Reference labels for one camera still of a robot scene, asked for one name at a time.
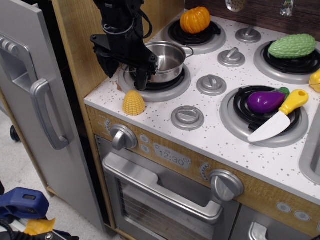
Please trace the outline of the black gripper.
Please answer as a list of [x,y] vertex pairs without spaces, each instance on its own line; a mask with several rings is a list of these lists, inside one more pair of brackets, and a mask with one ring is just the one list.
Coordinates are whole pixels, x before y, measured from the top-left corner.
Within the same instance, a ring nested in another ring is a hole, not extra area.
[[135,87],[139,91],[146,89],[147,82],[156,74],[158,57],[144,44],[153,27],[144,34],[141,23],[132,24],[122,32],[106,31],[105,34],[93,34],[90,41],[94,44],[93,51],[104,73],[112,78],[120,63],[136,68]]

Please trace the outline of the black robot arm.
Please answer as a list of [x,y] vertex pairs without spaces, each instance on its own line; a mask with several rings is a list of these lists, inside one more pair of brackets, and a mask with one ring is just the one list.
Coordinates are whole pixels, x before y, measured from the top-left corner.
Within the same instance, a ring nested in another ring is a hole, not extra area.
[[96,0],[104,34],[93,34],[90,41],[97,60],[108,77],[113,77],[120,63],[135,69],[135,87],[146,89],[158,71],[158,57],[144,44],[153,26],[141,10],[143,0]]

